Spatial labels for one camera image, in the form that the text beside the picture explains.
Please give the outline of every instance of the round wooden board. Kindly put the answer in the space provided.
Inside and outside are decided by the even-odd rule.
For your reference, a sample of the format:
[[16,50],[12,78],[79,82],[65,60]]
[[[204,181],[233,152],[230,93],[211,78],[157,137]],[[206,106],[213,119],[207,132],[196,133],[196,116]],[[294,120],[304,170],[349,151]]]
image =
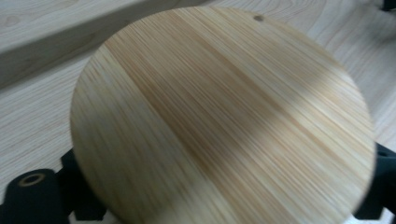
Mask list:
[[375,161],[350,76],[289,26],[230,8],[136,21],[84,69],[78,163],[125,223],[340,223]]

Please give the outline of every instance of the light wood surface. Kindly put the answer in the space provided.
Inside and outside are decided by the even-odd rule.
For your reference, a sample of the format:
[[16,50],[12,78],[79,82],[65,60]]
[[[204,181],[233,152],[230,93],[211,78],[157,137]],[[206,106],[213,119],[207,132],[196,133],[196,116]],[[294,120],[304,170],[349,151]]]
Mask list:
[[96,48],[131,21],[203,0],[0,0],[0,88]]
[[125,223],[340,223],[374,134],[352,78],[289,26],[175,9],[108,39],[71,107],[78,163]]
[[[27,12],[32,10],[33,2],[13,2],[23,2],[16,8],[24,6]],[[375,140],[386,147],[396,148],[396,16],[379,10],[381,0],[207,2],[204,6],[252,10],[286,22],[320,44],[345,67],[360,88],[375,123]],[[54,24],[63,26],[74,16],[65,13],[62,20],[53,17]],[[31,23],[31,27],[38,25],[40,24]],[[38,167],[58,170],[59,156],[72,146],[68,131],[70,99],[87,56],[68,56],[68,53],[64,57],[72,60],[63,64],[56,63],[59,65],[55,67],[54,63],[50,64],[45,67],[45,72],[29,73],[23,81],[0,88],[0,202],[3,201],[7,183],[13,177]],[[0,70],[0,74],[6,75],[4,70]],[[45,101],[40,100],[41,96],[47,95],[50,97]],[[346,223],[388,224],[389,217],[390,213],[386,213],[381,221],[357,221],[350,218]],[[103,222],[109,223],[115,221],[108,218]]]

